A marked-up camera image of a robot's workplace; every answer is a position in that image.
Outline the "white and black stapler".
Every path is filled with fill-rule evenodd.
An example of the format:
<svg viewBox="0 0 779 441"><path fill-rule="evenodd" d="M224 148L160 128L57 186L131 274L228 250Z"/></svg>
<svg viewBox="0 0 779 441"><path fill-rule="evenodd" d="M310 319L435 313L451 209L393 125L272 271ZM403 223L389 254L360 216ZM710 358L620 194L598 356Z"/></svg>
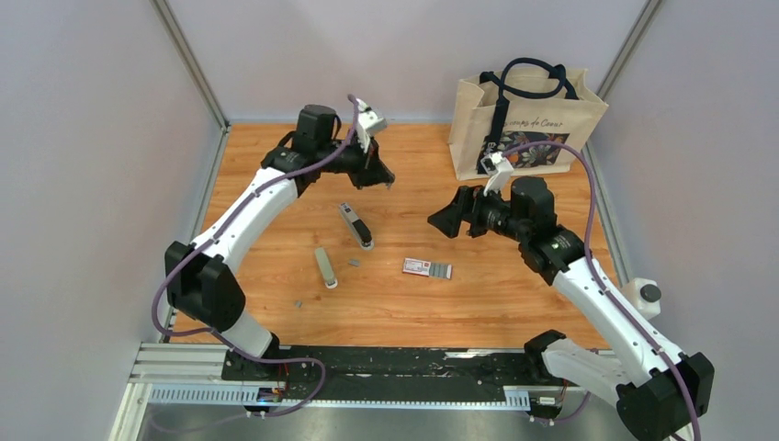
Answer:
<svg viewBox="0 0 779 441"><path fill-rule="evenodd" d="M338 206L338 209L346 226L355 237L359 246L367 251L372 250L374 248L374 239L371 230L367 227L365 222L347 203L341 203Z"/></svg>

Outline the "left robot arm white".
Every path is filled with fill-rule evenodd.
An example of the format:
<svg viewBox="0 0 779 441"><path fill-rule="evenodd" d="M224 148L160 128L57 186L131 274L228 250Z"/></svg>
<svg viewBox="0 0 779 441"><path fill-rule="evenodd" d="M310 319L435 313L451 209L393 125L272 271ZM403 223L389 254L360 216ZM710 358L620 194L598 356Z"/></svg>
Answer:
<svg viewBox="0 0 779 441"><path fill-rule="evenodd" d="M265 155L219 219L190 243L172 242L164 254L165 280L156 295L242 352L245 368L261 381L277 375L281 357L270 349L276 336L248 311L236 277L252 245L324 173L345 174L357 189L395 181L375 139L387 121L363 100L350 100L352 124L343 138L333 108L305 106L295 129Z"/></svg>

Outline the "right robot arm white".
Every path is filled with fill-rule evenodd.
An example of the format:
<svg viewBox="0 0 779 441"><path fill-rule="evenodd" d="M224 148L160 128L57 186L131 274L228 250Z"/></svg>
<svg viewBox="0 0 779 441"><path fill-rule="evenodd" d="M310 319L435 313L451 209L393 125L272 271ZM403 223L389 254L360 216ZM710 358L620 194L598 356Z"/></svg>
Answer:
<svg viewBox="0 0 779 441"><path fill-rule="evenodd" d="M483 186L459 187L429 224L449 238L462 223L468 235L494 232L515 240L525 264L575 305L610 345L600 356L549 330L525 343L525 375L538 385L565 379L613 406L637 440L665 440L692 427L710 401L715 370L702 353L686 354L621 295L589 246L557 221L555 200L541 177L523 176L509 199Z"/></svg>

